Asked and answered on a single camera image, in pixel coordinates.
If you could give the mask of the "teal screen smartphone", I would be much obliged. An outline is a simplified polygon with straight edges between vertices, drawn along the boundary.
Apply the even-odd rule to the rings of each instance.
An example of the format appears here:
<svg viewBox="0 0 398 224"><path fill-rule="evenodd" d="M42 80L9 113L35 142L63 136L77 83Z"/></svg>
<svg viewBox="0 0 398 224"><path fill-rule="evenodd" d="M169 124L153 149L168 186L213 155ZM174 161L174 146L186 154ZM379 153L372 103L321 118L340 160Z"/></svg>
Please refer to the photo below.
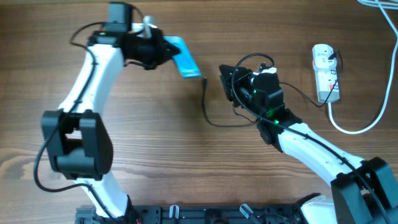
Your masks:
<svg viewBox="0 0 398 224"><path fill-rule="evenodd" d="M180 53L174 55L173 61L183 78L196 78L201 76L201 71L193 59L185 41L179 36L165 36L165 40L175 47Z"/></svg>

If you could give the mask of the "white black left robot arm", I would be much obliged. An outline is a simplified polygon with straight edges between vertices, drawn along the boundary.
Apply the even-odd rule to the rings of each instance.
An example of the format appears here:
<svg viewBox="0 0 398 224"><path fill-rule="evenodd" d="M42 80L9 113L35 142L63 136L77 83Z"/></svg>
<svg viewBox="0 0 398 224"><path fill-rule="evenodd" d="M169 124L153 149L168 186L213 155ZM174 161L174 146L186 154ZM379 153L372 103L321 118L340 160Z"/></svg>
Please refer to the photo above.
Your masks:
<svg viewBox="0 0 398 224"><path fill-rule="evenodd" d="M179 70L191 56L179 36L164 35L149 16L135 22L137 8L111 2L108 18L87 43L85 61L67 97L41 120L53 171L85 190L94 207L88 219L99 223L140 223L141 216L120 188L111 166L113 144L101 118L110 89L128 64L153 70L173 60Z"/></svg>

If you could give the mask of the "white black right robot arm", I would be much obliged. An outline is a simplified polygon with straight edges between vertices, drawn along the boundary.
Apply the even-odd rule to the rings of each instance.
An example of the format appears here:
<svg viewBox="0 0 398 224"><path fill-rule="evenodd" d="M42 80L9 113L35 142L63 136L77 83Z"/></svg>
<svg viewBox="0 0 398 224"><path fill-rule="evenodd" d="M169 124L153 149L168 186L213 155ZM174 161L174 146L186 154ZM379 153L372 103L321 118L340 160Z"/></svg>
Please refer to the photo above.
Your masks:
<svg viewBox="0 0 398 224"><path fill-rule="evenodd" d="M305 164L331 188L298 210L307 223L397 223L397 181L388 163L352 155L314 133L285 107L284 92L272 67L259 72L220 65L227 99L259 120L266 144Z"/></svg>

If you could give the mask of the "white charger adapter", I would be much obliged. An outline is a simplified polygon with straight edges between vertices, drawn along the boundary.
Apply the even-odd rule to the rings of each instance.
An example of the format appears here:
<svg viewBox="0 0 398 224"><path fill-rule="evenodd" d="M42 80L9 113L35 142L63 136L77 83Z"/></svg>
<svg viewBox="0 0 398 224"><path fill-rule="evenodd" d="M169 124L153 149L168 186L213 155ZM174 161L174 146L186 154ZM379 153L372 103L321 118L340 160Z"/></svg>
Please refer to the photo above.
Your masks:
<svg viewBox="0 0 398 224"><path fill-rule="evenodd" d="M335 58L329 59L327 55L317 55L313 58L313 69L316 72L334 70L337 65Z"/></svg>

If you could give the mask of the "white power strip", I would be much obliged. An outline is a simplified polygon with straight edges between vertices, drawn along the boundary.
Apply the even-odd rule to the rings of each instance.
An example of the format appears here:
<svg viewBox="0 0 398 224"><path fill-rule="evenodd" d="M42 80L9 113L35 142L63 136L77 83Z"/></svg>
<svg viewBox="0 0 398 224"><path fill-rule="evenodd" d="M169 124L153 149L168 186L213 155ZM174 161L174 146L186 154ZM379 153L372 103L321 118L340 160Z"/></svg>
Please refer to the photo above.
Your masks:
<svg viewBox="0 0 398 224"><path fill-rule="evenodd" d="M327 44L316 44L312 48L313 58L317 55L327 55L329 59L336 59L334 50ZM339 86L336 83L338 74L334 70L315 72L315 81L317 86L317 96L320 103L332 103L340 99Z"/></svg>

